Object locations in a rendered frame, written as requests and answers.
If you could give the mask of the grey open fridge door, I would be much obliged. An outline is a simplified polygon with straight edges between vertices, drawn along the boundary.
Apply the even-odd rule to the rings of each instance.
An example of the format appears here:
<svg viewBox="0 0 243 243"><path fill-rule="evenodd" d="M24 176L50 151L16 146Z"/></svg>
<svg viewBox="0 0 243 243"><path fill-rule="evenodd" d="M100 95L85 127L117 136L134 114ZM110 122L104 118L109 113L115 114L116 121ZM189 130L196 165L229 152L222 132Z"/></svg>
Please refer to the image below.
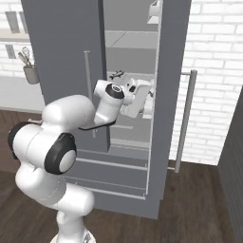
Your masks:
<svg viewBox="0 0 243 243"><path fill-rule="evenodd" d="M163 197L192 0L161 0L145 215L157 219Z"/></svg>

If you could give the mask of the pale wall shelf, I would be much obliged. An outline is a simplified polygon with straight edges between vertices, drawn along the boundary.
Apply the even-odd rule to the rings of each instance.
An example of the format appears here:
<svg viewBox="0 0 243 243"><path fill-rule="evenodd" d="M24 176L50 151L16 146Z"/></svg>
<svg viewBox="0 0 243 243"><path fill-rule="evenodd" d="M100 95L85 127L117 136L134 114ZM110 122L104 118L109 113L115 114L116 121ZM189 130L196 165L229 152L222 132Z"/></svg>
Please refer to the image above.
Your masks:
<svg viewBox="0 0 243 243"><path fill-rule="evenodd" d="M29 36L24 32L13 33L9 29L0 28L0 42L20 42L27 43Z"/></svg>

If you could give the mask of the dark grey counter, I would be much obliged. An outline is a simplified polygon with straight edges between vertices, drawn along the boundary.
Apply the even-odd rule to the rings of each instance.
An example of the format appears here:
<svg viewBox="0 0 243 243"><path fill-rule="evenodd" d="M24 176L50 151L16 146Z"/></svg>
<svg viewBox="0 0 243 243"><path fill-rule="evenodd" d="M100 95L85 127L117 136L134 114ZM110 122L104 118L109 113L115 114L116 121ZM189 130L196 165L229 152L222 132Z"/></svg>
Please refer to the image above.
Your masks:
<svg viewBox="0 0 243 243"><path fill-rule="evenodd" d="M217 168L235 243L243 243L243 86Z"/></svg>

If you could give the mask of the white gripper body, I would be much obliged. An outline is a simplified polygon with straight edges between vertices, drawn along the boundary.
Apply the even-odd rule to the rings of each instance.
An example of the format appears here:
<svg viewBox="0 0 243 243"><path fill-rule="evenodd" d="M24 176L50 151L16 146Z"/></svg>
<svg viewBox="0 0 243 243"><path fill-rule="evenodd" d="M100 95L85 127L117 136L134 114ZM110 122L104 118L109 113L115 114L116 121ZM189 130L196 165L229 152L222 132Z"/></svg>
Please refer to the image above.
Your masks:
<svg viewBox="0 0 243 243"><path fill-rule="evenodd" d="M146 97L151 89L150 82L145 80L130 79L121 86L124 100L121 106L121 114L130 118L136 118L142 109Z"/></svg>

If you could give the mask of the grey fridge drawer front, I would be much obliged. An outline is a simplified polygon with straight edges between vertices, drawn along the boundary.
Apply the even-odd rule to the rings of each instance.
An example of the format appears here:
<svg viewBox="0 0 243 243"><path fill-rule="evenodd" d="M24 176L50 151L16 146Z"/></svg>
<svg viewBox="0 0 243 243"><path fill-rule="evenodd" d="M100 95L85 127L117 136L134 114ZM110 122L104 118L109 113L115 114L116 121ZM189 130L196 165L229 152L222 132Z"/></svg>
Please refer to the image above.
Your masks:
<svg viewBox="0 0 243 243"><path fill-rule="evenodd" d="M145 199L147 163L148 153L141 150L79 150L75 164L65 176L89 189Z"/></svg>

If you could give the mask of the grey flat board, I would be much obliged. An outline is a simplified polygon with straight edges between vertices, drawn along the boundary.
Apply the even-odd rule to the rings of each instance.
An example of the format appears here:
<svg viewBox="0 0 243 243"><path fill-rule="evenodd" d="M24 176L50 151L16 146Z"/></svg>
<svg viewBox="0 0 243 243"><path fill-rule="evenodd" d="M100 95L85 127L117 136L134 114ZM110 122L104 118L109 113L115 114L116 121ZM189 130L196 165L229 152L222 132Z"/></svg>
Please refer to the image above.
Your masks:
<svg viewBox="0 0 243 243"><path fill-rule="evenodd" d="M12 33L19 33L19 25L18 25L18 20L17 20L17 14L15 11L6 11L5 12L8 23L9 23L9 28Z"/></svg>
<svg viewBox="0 0 243 243"><path fill-rule="evenodd" d="M27 23L26 23L25 14L22 11L19 11L19 15L20 15L21 22L22 22L22 25L23 25L23 28L24 28L24 32L28 33L28 26L27 26Z"/></svg>

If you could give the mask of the grey kitchen spoon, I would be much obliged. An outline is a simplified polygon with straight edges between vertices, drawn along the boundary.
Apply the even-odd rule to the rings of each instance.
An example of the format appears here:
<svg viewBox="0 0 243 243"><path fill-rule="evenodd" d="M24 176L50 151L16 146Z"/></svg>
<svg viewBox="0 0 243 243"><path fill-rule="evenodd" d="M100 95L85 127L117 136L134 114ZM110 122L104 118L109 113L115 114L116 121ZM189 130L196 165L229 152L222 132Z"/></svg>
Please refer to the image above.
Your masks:
<svg viewBox="0 0 243 243"><path fill-rule="evenodd" d="M28 60L27 60L26 56L23 55L22 52L18 52L18 57L25 64L25 66L28 66Z"/></svg>

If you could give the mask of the small grey wall plate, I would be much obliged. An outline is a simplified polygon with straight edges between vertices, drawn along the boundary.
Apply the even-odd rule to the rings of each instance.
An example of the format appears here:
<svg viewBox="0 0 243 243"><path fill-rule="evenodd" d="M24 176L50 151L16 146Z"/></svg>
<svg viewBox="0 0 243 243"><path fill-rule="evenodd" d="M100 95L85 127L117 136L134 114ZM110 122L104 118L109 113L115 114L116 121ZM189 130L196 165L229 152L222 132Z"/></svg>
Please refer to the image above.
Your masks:
<svg viewBox="0 0 243 243"><path fill-rule="evenodd" d="M16 58L13 45L6 45L6 51L10 59Z"/></svg>

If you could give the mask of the white door shelf bin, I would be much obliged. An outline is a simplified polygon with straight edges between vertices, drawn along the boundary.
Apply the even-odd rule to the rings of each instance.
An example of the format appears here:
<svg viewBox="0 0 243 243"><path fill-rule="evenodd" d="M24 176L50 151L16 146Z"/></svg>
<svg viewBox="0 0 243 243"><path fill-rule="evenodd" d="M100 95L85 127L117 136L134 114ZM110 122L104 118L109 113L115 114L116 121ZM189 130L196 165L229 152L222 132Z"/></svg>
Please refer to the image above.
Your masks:
<svg viewBox="0 0 243 243"><path fill-rule="evenodd" d="M159 22L159 10L160 10L160 1L156 0L149 7L148 19L147 19L148 25L155 25Z"/></svg>

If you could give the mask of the grey fridge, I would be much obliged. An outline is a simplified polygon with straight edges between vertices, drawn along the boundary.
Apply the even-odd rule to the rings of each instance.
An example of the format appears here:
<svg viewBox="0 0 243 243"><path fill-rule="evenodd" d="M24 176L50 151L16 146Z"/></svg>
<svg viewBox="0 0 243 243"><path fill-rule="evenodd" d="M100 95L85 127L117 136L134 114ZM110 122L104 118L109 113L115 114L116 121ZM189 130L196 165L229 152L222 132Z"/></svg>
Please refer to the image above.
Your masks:
<svg viewBox="0 0 243 243"><path fill-rule="evenodd" d="M103 0L106 81L116 71L124 71L119 84L130 79L144 79L155 87L156 62L159 47L159 26L151 30L146 15L152 0ZM146 97L143 113L136 118L120 115L114 125L89 131L74 132L79 150L110 153L112 149L133 149L148 153L151 149L154 88ZM116 213L143 216L148 209L145 199L94 192L96 208Z"/></svg>

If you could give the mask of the metal whisk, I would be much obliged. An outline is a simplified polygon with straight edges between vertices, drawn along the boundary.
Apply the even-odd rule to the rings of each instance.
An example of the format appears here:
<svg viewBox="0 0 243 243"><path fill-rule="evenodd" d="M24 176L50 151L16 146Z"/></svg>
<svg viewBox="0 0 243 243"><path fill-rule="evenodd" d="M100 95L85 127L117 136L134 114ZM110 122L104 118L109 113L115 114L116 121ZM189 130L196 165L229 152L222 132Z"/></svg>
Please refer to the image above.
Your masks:
<svg viewBox="0 0 243 243"><path fill-rule="evenodd" d="M31 67L31 62L29 60L29 50L27 47L22 47L22 53L23 53L23 56L25 58L25 60L27 61L27 65L29 67Z"/></svg>

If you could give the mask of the grey utensil pot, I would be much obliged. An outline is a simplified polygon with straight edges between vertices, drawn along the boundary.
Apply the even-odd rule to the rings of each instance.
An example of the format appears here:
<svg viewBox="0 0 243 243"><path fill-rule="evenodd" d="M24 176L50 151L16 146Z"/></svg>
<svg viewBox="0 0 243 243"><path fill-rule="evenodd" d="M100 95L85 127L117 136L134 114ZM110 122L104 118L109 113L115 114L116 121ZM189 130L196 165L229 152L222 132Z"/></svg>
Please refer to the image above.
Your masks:
<svg viewBox="0 0 243 243"><path fill-rule="evenodd" d="M24 73L26 75L26 79L29 84L38 84L39 83L37 68L35 66L33 66L33 67L24 66L23 69L24 69Z"/></svg>

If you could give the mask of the small dark fridge item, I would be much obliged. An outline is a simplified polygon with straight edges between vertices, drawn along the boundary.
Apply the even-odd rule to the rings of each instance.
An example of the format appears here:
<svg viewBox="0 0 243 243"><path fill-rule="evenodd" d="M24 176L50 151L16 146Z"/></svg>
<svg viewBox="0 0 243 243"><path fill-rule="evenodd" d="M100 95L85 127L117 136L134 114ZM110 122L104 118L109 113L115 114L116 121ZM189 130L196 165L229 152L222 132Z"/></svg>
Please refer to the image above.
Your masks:
<svg viewBox="0 0 243 243"><path fill-rule="evenodd" d="M122 75L124 74L124 71L116 71L115 73L113 73L111 76L109 76L109 78L111 80L113 80L114 78L117 78L117 77L121 77Z"/></svg>

